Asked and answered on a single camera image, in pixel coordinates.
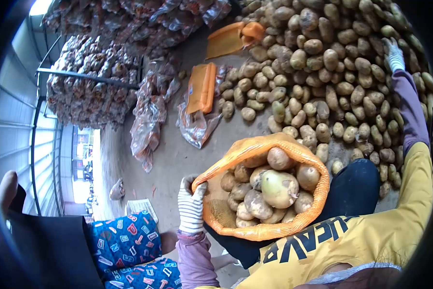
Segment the gloved hand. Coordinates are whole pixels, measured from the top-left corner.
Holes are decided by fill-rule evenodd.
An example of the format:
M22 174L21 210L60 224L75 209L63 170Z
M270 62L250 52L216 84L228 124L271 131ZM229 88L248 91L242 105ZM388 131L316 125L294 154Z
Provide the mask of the gloved hand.
M394 73L398 69L406 70L406 65L404 64L403 52L398 47L398 42L393 37L391 41L388 38L382 38L383 45L388 48L388 55L386 60L390 66L391 72Z
M179 229L182 232L197 234L203 231L203 195L207 191L208 182L197 186L192 194L191 185L198 175L189 175L181 180L178 193L178 210L181 223Z

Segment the dirt floor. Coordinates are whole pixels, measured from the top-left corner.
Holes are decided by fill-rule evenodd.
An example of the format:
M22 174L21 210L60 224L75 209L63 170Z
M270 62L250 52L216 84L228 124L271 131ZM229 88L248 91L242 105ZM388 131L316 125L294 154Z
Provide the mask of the dirt floor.
M203 63L208 29L201 29L192 35L181 47L183 51L183 65L188 73L194 65ZM230 64L239 67L248 59L247 54L228 55L213 59L215 64ZM128 114L122 128L116 132L101 131L101 176L95 188L98 194L99 206L93 208L96 220L106 220L124 215L124 206L128 200L149 198L159 218L159 230L176 229L179 226L177 194L181 178L191 173L201 173L218 161L236 140L270 134L266 120L271 115L271 109L259 114L255 121L247 124L242 120L240 111L236 110L233 118L227 122L222 119L213 135L202 149L190 145L181 136L175 126L178 118L177 105L182 102L184 89L174 96L168 105L167 122L161 129L160 145L153 154L153 169L147 174L136 159L131 155L131 135L129 130L133 123L133 115ZM340 159L344 165L348 164L351 149L344 147L342 142L331 141L329 144L330 170L332 163ZM121 201L110 201L109 190L120 178L123 178L126 196ZM392 209L396 206L398 193L391 192L385 200L380 201L376 212ZM212 256L221 255L223 248L212 238ZM176 250L168 257L177 259ZM220 285L231 287L240 277L248 276L248 271L241 267L229 265L220 269L218 273Z

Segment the orange mesh bag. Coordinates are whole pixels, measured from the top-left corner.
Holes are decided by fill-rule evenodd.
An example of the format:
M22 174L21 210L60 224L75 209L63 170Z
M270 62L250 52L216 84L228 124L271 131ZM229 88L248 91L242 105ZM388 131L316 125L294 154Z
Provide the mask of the orange mesh bag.
M258 224L254 227L237 228L236 214L227 205L229 193L220 187L220 180L227 169L272 147L283 149L291 159L312 165L321 173L313 193L313 205L308 211L298 214L290 223ZM282 238L300 232L319 216L329 193L329 172L326 166L307 147L284 133L236 141L222 159L194 180L192 191L194 192L199 184L206 181L208 181L209 194L203 201L203 219L220 235L251 241Z

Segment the pile of potatoes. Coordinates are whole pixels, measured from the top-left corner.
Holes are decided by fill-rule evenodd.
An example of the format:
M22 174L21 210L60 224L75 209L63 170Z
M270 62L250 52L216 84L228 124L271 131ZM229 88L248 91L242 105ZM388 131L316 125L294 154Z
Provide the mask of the pile of potatoes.
M259 22L266 36L249 50L253 61L233 68L220 85L219 108L246 121L271 105L267 126L308 147L325 163L328 143L354 145L352 160L370 159L384 198L401 185L400 96L392 87L382 38L395 38L412 73L427 123L433 78L424 49L390 0L243 0L236 21ZM332 165L332 173L343 167Z
M316 168L273 147L229 169L220 186L229 192L227 204L236 212L236 226L243 228L292 222L310 209L319 178Z

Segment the purple sleeve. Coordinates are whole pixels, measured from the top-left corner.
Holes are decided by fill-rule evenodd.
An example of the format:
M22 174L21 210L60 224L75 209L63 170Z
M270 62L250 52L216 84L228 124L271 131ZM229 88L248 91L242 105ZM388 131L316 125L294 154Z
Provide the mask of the purple sleeve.
M394 90L401 96L400 112L404 120L404 156L416 142L423 142L430 148L427 125L413 77L404 70L398 69L393 73L392 79Z
M198 286L219 287L213 264L210 262L210 241L201 232L187 235L178 230L178 269L183 289L194 289Z

